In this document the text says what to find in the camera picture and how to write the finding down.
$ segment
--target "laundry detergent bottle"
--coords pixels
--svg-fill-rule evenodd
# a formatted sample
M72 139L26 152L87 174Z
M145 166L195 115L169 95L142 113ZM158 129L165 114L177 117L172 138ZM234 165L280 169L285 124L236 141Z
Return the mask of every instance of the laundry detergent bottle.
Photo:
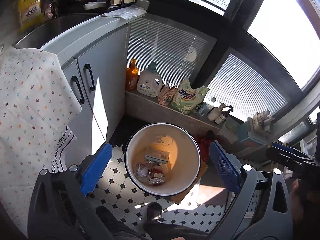
M149 97L157 97L163 85L162 77L156 71L156 65L155 62L151 62L148 68L142 70L137 84L138 92Z

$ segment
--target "orange bottle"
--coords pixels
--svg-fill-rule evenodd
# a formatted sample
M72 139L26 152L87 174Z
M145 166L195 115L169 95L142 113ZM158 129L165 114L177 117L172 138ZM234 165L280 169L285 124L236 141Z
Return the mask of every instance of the orange bottle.
M136 60L131 59L130 67L125 72L125 90L130 91L134 89L138 81L139 69L136 67Z

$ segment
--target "cardboard box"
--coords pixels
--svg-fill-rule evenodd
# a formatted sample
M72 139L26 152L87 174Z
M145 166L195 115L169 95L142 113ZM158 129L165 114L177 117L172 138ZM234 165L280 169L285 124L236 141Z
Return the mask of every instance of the cardboard box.
M198 175L196 181L189 188L187 188L184 192L182 192L182 193L180 193L178 195L172 196L172 197L168 198L168 200L172 201L175 204L180 204L182 199L184 199L184 197L190 192L190 190L193 188L193 186L199 181L199 179L205 173L207 168L208 168L207 164L205 164L201 160L201 167L200 167L199 175Z

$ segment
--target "person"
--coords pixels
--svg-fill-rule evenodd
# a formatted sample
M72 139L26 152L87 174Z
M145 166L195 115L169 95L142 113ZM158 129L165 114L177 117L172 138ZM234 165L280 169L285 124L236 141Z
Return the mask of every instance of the person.
M314 239L318 233L320 220L320 190L313 190L308 181L296 179L290 185L290 202L293 220L293 240ZM124 223L116 220L104 206L96 213L116 240L147 240ZM182 236L185 240L204 240L209 233L183 225L163 224L160 222L162 207L152 202L148 205L144 230L153 240L171 240Z

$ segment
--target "person's leg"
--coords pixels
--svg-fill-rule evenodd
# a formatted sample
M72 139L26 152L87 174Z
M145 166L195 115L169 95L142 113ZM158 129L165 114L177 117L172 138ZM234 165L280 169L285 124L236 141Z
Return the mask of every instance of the person's leg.
M185 240L204 240L208 233L181 225L162 224L162 207L153 202L148 205L147 221L143 229L153 240L171 240L182 236Z
M171 240L182 236L185 240L204 240L208 233L181 225L162 224L147 221L143 229L153 240Z
M145 237L141 236L133 229L127 227L124 223L116 220L113 214L111 214L111 212L106 207L97 207L96 214L115 238L147 240Z

